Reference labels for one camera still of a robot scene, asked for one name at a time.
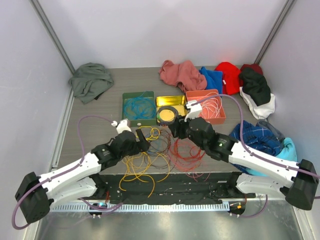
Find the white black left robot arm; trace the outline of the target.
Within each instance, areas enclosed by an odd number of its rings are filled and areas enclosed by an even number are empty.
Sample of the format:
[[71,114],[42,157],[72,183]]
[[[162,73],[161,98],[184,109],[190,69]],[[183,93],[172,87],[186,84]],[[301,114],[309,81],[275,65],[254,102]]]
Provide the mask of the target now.
[[99,173],[117,165],[124,157],[146,152],[149,148],[150,143],[140,129],[125,130],[60,169],[41,175],[30,172],[15,194],[15,209],[21,210],[27,224],[32,224],[65,202],[88,197],[100,200],[109,186]]

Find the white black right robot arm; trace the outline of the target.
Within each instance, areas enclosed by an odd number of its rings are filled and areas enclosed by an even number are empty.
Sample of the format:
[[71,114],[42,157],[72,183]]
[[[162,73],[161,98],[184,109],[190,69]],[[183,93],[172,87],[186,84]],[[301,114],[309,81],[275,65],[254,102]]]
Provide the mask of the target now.
[[189,139],[214,160],[264,174],[241,173],[225,186],[230,197],[236,198],[242,193],[279,196],[296,208],[312,209],[320,178],[312,162],[306,159],[288,161],[255,150],[231,136],[215,132],[201,117],[185,119],[178,116],[168,127],[174,138]]

